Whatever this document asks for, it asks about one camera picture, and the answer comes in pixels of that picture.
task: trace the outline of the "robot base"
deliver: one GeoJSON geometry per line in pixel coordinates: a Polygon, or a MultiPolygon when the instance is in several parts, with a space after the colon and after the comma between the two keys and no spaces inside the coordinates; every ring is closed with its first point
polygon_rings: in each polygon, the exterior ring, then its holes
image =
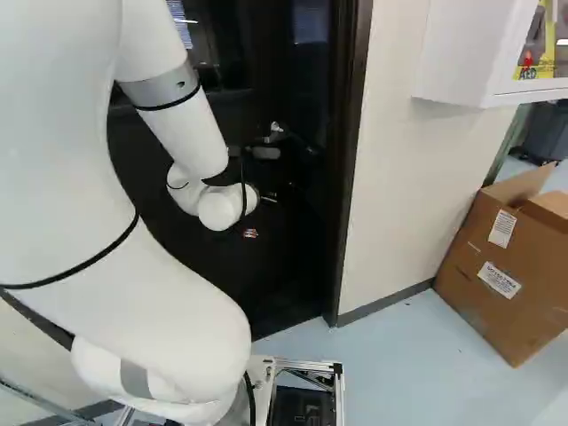
{"type": "MultiPolygon", "coordinates": [[[[345,426],[345,379],[341,363],[254,355],[247,371],[255,392],[255,426],[345,426]]],[[[249,425],[248,410],[249,397],[243,383],[229,412],[217,426],[249,425]]],[[[134,408],[124,408],[114,426],[150,424],[133,421],[135,413],[134,408]]]]}

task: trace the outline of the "white cabinet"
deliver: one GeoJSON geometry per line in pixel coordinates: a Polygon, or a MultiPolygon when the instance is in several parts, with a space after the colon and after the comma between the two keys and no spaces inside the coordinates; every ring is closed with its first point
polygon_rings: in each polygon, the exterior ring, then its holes
{"type": "Polygon", "coordinates": [[[474,107],[568,98],[568,0],[431,0],[413,95],[474,107]]]}

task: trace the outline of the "cardboard box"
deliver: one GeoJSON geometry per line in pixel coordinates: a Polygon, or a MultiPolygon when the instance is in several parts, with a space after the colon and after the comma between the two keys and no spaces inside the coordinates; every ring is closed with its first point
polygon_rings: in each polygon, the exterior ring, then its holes
{"type": "Polygon", "coordinates": [[[553,191],[532,197],[523,207],[523,213],[543,224],[568,233],[568,193],[553,191]]]}
{"type": "Polygon", "coordinates": [[[538,195],[554,168],[480,190],[434,286],[513,367],[568,324],[568,196],[538,195]]]}

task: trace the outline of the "yellow poster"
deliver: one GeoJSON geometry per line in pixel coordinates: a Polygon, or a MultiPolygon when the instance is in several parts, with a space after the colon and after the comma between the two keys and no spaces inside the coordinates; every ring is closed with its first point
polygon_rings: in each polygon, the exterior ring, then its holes
{"type": "Polygon", "coordinates": [[[517,62],[514,80],[553,78],[555,69],[556,25],[552,2],[540,0],[517,62]]]}

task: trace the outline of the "black seam line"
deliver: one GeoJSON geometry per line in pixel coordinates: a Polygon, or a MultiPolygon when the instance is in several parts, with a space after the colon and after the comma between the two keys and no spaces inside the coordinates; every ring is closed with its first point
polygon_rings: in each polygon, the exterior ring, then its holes
{"type": "Polygon", "coordinates": [[[1,284],[0,283],[0,288],[6,289],[6,290],[29,290],[31,288],[44,287],[44,286],[47,286],[49,284],[53,284],[57,281],[64,280],[65,278],[68,278],[71,275],[75,275],[76,273],[82,271],[83,269],[87,269],[89,266],[97,263],[100,259],[109,255],[114,249],[116,249],[118,246],[120,246],[129,237],[129,235],[132,233],[132,231],[134,231],[134,228],[136,228],[136,225],[138,224],[139,219],[140,219],[140,215],[139,215],[138,212],[136,212],[134,219],[132,219],[132,222],[130,223],[128,228],[126,228],[126,230],[121,234],[120,237],[118,237],[108,247],[106,247],[102,251],[99,251],[99,253],[96,254],[95,256],[85,260],[84,262],[81,262],[80,264],[72,267],[71,269],[67,269],[64,272],[58,273],[58,274],[53,275],[51,277],[44,278],[44,279],[39,280],[39,281],[29,282],[27,284],[1,284]]]}
{"type": "Polygon", "coordinates": [[[167,104],[163,104],[163,105],[158,105],[158,106],[134,106],[138,111],[162,111],[163,109],[168,109],[168,108],[172,108],[172,107],[176,107],[179,104],[183,104],[184,102],[186,102],[187,100],[191,99],[193,96],[195,96],[197,94],[197,92],[199,91],[199,89],[201,88],[201,84],[198,83],[197,86],[195,86],[195,89],[192,90],[192,92],[188,95],[185,95],[183,98],[180,98],[178,100],[174,100],[173,102],[169,102],[167,104]]]}
{"type": "Polygon", "coordinates": [[[185,182],[183,185],[181,185],[180,187],[176,188],[175,186],[170,185],[170,184],[168,183],[168,181],[166,180],[166,186],[167,186],[169,189],[184,189],[184,188],[185,188],[186,186],[188,186],[188,185],[189,185],[189,181],[185,182]]]}

